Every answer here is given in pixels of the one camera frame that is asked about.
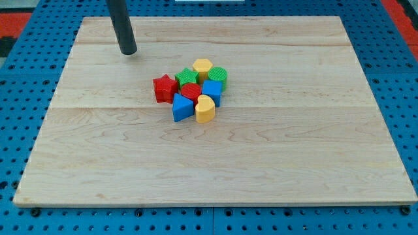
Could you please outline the black cylindrical robot arm rod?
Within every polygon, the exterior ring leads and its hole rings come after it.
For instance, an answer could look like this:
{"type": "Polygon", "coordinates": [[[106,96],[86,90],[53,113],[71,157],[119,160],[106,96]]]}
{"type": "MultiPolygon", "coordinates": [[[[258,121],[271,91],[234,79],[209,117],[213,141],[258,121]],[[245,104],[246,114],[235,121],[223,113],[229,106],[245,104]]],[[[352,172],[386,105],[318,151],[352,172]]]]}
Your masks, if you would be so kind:
{"type": "Polygon", "coordinates": [[[130,21],[126,0],[106,0],[110,19],[120,52],[132,55],[137,52],[137,44],[130,21]]]}

